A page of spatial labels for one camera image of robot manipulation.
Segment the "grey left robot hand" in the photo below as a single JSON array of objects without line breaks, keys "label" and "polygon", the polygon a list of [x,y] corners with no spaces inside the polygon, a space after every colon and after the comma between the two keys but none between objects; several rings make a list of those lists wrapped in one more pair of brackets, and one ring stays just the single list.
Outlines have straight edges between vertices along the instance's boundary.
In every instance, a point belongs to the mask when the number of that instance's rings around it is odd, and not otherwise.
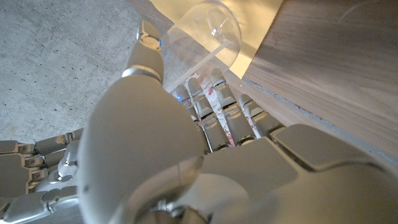
[{"label": "grey left robot hand", "polygon": [[227,96],[235,145],[199,132],[162,87],[160,36],[143,22],[127,69],[78,148],[87,223],[396,223],[397,169],[311,126]]}]

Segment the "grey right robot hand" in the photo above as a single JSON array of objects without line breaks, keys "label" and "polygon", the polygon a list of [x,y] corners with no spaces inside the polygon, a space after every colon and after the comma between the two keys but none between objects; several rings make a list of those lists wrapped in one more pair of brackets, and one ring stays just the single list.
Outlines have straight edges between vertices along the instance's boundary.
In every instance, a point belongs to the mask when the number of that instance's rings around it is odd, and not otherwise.
[{"label": "grey right robot hand", "polygon": [[1,141],[1,222],[29,223],[79,204],[82,129],[33,144]]}]

